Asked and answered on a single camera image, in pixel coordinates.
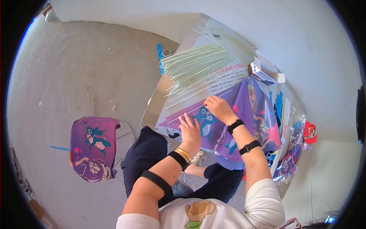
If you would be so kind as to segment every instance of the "hand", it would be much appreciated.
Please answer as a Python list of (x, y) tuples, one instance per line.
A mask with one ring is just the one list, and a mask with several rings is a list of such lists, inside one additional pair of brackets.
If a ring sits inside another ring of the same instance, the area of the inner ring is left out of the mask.
[(206, 108), (220, 121), (229, 126), (239, 119), (230, 108), (229, 104), (222, 98), (209, 96), (204, 102)]
[(182, 131), (182, 144), (179, 148), (186, 151), (193, 158), (201, 148), (201, 131), (197, 119), (194, 119), (193, 124), (187, 113), (184, 113), (184, 117), (186, 122), (179, 116), (181, 123), (179, 129)]

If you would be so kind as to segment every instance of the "black elastic band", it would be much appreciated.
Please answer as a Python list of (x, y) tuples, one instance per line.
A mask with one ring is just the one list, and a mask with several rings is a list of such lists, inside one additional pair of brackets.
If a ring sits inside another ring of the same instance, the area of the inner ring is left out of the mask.
[(249, 152), (251, 149), (258, 147), (258, 146), (261, 146), (261, 144), (257, 140), (254, 140), (251, 143), (245, 145), (241, 150), (239, 150), (239, 153), (240, 153), (240, 155), (243, 155), (243, 154)]
[(180, 166), (182, 166), (182, 170), (188, 164), (187, 161), (183, 158), (183, 156), (175, 151), (170, 152), (168, 156), (174, 158), (180, 164)]
[(228, 128), (226, 130), (229, 132), (229, 134), (232, 135), (234, 129), (243, 124), (244, 124), (244, 122), (241, 119), (237, 119), (236, 122), (234, 122), (233, 124), (228, 126)]
[(147, 179), (154, 182), (164, 191), (165, 194), (170, 193), (172, 191), (172, 187), (166, 181), (164, 181), (163, 178), (159, 177), (153, 172), (150, 172), (149, 170), (143, 171), (141, 177), (146, 177)]

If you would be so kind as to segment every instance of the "t-shirt print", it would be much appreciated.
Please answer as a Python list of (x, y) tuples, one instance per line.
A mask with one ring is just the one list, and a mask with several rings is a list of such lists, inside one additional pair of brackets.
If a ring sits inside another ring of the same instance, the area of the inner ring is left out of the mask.
[(184, 211), (188, 216), (188, 223), (184, 226), (187, 229), (199, 229), (206, 215), (214, 213), (216, 205), (209, 200), (200, 200), (194, 202), (191, 206), (185, 206)]

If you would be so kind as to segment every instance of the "white t-shirt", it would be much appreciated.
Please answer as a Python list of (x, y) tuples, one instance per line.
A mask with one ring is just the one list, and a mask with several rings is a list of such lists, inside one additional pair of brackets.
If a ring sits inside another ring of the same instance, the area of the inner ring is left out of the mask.
[(116, 229), (276, 228), (285, 223), (285, 211), (273, 180), (263, 179), (249, 189), (244, 213), (216, 199), (179, 198), (159, 209), (159, 219), (125, 214)]

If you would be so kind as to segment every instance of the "person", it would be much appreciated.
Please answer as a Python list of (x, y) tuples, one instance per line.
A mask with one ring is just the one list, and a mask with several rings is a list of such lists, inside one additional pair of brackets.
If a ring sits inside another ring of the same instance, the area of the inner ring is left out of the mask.
[[(208, 97), (204, 105), (226, 126), (239, 119), (228, 103), (217, 96)], [(179, 154), (178, 157), (188, 163), (200, 150), (201, 133), (196, 119), (192, 122), (187, 113), (184, 117), (185, 120), (179, 117), (182, 143), (172, 154)], [(238, 149), (255, 141), (244, 125), (234, 128), (232, 136)], [(127, 201), (117, 220), (117, 229), (258, 229), (275, 228), (285, 222), (282, 201), (260, 144), (241, 156), (246, 167), (243, 213), (227, 204), (242, 180), (243, 170), (228, 170), (218, 163), (208, 167), (191, 163), (184, 172), (207, 178), (208, 182), (192, 194), (175, 199), (171, 189), (169, 191), (166, 187), (176, 182), (183, 165), (177, 157), (170, 155), (167, 156), (166, 139), (149, 127), (143, 127), (121, 163)], [(144, 176), (151, 173), (163, 179), (168, 186)]]

